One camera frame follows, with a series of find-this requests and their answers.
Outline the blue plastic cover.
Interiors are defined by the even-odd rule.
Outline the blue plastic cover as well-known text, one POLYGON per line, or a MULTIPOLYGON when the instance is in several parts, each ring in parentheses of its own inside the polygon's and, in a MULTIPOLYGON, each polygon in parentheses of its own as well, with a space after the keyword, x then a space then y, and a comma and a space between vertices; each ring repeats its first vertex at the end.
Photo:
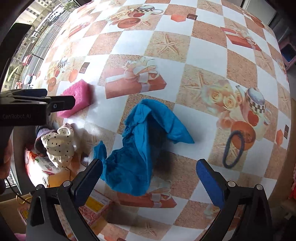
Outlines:
POLYGON ((167 140, 174 144, 194 143, 186 127, 165 104, 153 99, 141 100, 125 120, 122 148, 107 155, 103 142, 94 147, 94 158, 102 161, 100 178, 114 191, 144 195, 167 140))

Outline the white satin scrunchie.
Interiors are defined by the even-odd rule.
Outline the white satin scrunchie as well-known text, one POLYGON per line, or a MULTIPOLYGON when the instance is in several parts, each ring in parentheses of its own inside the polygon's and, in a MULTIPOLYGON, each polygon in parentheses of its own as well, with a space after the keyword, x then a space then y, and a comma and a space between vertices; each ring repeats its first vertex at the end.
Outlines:
POLYGON ((54 132, 41 136, 49 160, 58 168, 70 165, 76 150, 74 128, 66 123, 54 132))

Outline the white bag orange print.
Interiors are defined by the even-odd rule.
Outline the white bag orange print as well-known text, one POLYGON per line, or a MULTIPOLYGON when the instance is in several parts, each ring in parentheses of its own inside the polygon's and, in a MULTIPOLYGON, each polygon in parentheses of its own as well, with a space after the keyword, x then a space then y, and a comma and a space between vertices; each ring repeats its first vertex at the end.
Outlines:
POLYGON ((28 149, 25 149, 25 168, 35 187, 42 184, 46 188, 58 187, 67 180, 72 181, 81 170, 84 170, 76 153, 69 166, 59 168, 48 157, 38 156, 28 149))

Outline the pink patterned tissue box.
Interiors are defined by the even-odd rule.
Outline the pink patterned tissue box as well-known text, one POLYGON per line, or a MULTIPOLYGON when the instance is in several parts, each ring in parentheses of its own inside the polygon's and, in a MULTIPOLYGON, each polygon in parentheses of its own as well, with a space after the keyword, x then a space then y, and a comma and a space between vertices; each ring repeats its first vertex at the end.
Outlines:
POLYGON ((85 204, 79 207, 79 211, 88 225, 92 226, 107 214, 112 204, 113 201, 111 199, 94 189, 85 204))

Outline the pink sponge block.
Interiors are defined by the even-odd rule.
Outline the pink sponge block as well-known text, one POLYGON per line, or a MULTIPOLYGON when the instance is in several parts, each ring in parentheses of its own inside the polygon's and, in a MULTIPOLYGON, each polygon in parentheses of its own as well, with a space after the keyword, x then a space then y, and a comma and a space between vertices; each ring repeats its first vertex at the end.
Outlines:
POLYGON ((92 90, 90 84, 81 79, 64 90, 62 96, 73 96, 75 99, 75 104, 71 109, 59 111, 57 113, 58 117, 69 118, 91 104, 92 90))

